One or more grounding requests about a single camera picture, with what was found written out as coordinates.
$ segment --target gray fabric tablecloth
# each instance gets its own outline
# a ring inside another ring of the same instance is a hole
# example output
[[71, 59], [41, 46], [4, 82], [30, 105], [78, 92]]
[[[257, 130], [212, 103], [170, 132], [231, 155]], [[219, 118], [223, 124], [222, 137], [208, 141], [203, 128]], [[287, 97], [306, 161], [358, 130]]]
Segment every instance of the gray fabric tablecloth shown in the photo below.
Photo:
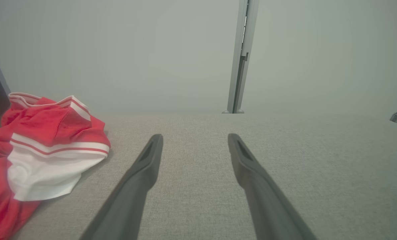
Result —
[[137, 155], [164, 137], [139, 239], [255, 239], [227, 135], [237, 133], [319, 239], [397, 239], [397, 124], [363, 116], [126, 115], [109, 157], [44, 201], [14, 239], [78, 239]]

